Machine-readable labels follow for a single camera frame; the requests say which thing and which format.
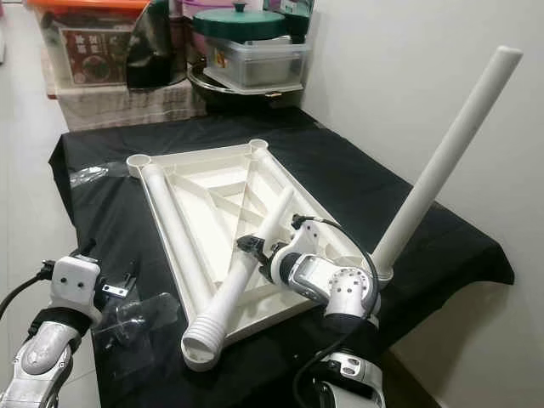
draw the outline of tiled floor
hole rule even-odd
[[[66,124],[48,100],[40,66],[42,39],[33,14],[4,5],[7,43],[0,65],[0,297],[36,273],[42,259],[76,246],[76,235],[55,188],[49,156]],[[0,390],[11,378],[9,362],[37,311],[48,303],[48,283],[22,292],[0,322]],[[99,406],[94,357],[87,335],[60,393],[59,407]]]

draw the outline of black cable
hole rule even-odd
[[[0,303],[0,320],[2,319],[2,316],[6,309],[8,308],[9,304],[12,300],[15,299],[15,297],[23,292],[28,286],[34,285],[36,282],[39,281],[51,281],[51,278],[53,277],[53,268],[54,268],[54,261],[47,260],[42,261],[43,266],[40,268],[40,271],[36,274],[36,276],[31,277],[26,282],[20,284],[17,286],[13,291],[11,291],[8,296],[4,298],[2,303]]]
[[[6,296],[6,298],[2,301],[2,303],[0,303],[0,320],[2,319],[3,312],[6,311],[6,309],[8,308],[8,305],[11,303],[12,300],[15,299],[15,297],[19,293],[23,292],[28,286],[33,285],[36,282],[41,280],[42,279],[38,275],[33,276],[29,280],[27,280],[25,283],[17,286],[13,291],[11,291],[9,295]]]
[[[372,313],[372,310],[376,307],[377,302],[377,296],[378,296],[378,287],[379,287],[379,281],[377,278],[377,270],[376,265],[372,261],[370,253],[365,251],[357,242],[357,240],[347,231],[345,230],[342,225],[335,223],[334,221],[331,221],[329,219],[323,219],[321,217],[309,217],[309,216],[302,216],[295,214],[293,216],[292,220],[292,226],[295,230],[298,230],[302,223],[304,221],[315,221],[318,223],[323,223],[330,225],[338,230],[340,230],[344,235],[346,235],[359,249],[360,253],[365,258],[366,262],[368,263],[368,266],[371,270],[371,278],[372,278],[372,291],[371,291],[371,302],[370,307],[365,310],[365,314],[361,316],[360,321],[365,321],[368,319],[370,314]],[[340,344],[344,343],[349,336],[351,336],[359,326],[354,327],[352,331],[349,331],[348,333],[343,334],[337,341],[333,342],[330,346],[322,349],[319,353],[317,353],[314,357],[312,357],[306,364],[304,364],[298,371],[297,374],[295,374],[295,377],[292,380],[292,393],[295,397],[295,400],[302,408],[309,408],[303,401],[303,398],[300,395],[300,392],[298,390],[298,385],[300,383],[300,379],[302,378],[303,374],[316,362],[321,361],[326,355],[328,355],[332,350],[336,349]]]

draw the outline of plastic packaging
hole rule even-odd
[[[206,75],[241,94],[266,90],[301,89],[308,44],[239,44],[217,38],[207,39]]]
[[[28,0],[62,88],[121,84],[127,45],[145,0]]]
[[[81,170],[70,174],[70,187],[75,189],[79,185],[91,183],[106,176],[127,177],[127,166],[121,161],[110,161],[97,164],[96,166],[82,168]]]
[[[153,352],[150,335],[178,320],[179,302],[170,293],[139,300],[138,291],[132,290],[126,299],[112,298],[102,315],[93,330],[95,353],[107,356],[111,380],[119,379],[164,358]]]

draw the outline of ribbed pipe end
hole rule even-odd
[[[388,283],[393,279],[393,276],[393,268],[377,270],[377,278],[380,291],[388,285]]]
[[[226,336],[225,326],[199,315],[181,338],[185,364],[193,371],[212,369],[219,359]]]

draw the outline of white wall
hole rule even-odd
[[[499,44],[525,57],[439,196],[504,248],[395,346],[444,406],[544,406],[544,2],[316,0],[303,108],[413,182]]]

